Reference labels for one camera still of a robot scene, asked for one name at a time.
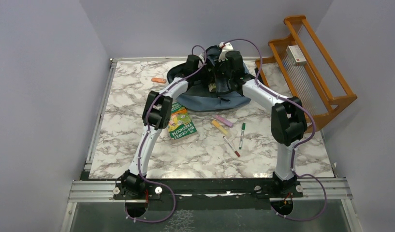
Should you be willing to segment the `green treehouse book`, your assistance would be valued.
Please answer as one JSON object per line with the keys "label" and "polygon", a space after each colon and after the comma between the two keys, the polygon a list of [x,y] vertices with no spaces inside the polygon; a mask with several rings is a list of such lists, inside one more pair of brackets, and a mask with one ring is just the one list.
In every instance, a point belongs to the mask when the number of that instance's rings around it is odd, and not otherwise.
{"label": "green treehouse book", "polygon": [[178,102],[172,104],[168,132],[174,140],[184,139],[197,133],[187,109]]}

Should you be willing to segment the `blue student backpack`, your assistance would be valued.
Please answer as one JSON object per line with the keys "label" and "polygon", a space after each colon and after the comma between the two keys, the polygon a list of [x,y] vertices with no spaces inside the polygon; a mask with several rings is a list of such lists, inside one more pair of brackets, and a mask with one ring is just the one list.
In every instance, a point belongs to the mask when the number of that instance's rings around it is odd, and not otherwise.
{"label": "blue student backpack", "polygon": [[[250,102],[250,98],[244,97],[237,92],[227,93],[225,83],[216,77],[215,71],[218,67],[220,49],[219,45],[214,45],[206,49],[205,54],[207,59],[210,60],[213,68],[211,73],[213,74],[213,80],[211,83],[216,84],[216,92],[209,92],[208,87],[203,86],[192,86],[188,90],[178,96],[176,99],[178,103],[185,106],[187,109],[197,112],[210,112],[220,111],[238,108],[247,105]],[[175,74],[180,71],[181,63],[171,68],[167,73],[167,80],[169,83],[175,78]]]}

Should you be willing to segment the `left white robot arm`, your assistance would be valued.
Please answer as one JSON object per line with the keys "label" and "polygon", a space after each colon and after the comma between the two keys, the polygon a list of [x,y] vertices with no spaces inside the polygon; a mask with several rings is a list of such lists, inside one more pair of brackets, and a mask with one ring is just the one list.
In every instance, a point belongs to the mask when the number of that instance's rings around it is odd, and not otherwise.
{"label": "left white robot arm", "polygon": [[157,138],[169,124],[173,100],[193,85],[192,78],[197,77],[206,68],[206,63],[206,55],[203,59],[197,55],[188,55],[184,64],[184,75],[174,78],[159,92],[149,92],[142,114],[144,127],[141,141],[128,170],[118,178],[122,193],[135,199],[144,194],[145,182],[148,181],[146,173],[149,159]]}

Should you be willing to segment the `green illustrated book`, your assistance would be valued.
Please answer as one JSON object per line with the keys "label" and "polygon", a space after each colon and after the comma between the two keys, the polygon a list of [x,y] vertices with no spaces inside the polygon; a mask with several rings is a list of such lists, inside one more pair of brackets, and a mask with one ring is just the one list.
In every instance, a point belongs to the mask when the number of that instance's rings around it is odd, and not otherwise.
{"label": "green illustrated book", "polygon": [[209,92],[216,92],[216,84],[215,83],[210,83],[209,85],[208,85],[208,90],[209,90]]}

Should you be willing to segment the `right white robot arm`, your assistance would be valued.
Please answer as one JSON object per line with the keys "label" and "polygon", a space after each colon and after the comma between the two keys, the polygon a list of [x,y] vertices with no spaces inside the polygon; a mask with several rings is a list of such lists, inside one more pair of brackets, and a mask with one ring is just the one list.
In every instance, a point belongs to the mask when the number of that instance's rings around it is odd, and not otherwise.
{"label": "right white robot arm", "polygon": [[228,87],[233,92],[255,101],[270,113],[271,133],[278,143],[271,190],[276,196],[284,196],[296,185],[295,147],[307,129],[301,100],[279,95],[258,82],[246,72],[243,58],[236,50],[221,52],[215,73],[227,79]]}

